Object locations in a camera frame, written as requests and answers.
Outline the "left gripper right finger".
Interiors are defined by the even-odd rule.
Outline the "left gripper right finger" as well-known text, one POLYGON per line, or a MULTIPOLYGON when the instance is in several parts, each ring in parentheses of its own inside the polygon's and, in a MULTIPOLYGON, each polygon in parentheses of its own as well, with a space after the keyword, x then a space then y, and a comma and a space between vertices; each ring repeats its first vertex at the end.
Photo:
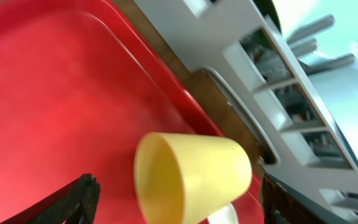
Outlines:
POLYGON ((265 224, 324 224, 267 174, 262 177, 259 197, 265 224))

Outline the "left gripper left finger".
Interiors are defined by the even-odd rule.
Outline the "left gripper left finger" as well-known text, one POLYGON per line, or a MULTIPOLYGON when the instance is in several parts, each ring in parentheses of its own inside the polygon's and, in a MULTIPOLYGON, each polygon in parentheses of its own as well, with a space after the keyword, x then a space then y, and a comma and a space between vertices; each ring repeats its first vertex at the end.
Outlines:
POLYGON ((93 224, 101 186, 91 174, 83 174, 58 191, 2 224, 93 224))

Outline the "yellow plastic cup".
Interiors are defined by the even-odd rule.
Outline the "yellow plastic cup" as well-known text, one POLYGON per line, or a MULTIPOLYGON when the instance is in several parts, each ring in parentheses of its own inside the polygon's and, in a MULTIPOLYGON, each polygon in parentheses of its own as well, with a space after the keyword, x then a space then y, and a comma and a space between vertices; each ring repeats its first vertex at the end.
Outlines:
POLYGON ((252 168, 229 138, 148 133, 134 159, 137 201, 147 223, 199 223, 246 193, 252 168))

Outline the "small light blue bowl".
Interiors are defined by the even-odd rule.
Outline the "small light blue bowl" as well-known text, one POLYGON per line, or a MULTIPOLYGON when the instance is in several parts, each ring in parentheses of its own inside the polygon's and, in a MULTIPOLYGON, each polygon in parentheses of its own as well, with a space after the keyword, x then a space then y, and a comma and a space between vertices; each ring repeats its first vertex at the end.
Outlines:
POLYGON ((358 0, 273 0, 284 39, 316 39, 307 62, 353 54, 358 68, 358 0))

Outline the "large light blue plate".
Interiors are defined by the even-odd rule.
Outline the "large light blue plate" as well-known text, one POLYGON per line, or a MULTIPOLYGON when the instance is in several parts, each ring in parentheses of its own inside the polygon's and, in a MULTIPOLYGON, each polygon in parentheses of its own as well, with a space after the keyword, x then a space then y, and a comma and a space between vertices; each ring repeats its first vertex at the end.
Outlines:
POLYGON ((310 81, 358 161, 358 69, 349 67, 311 75, 310 81))

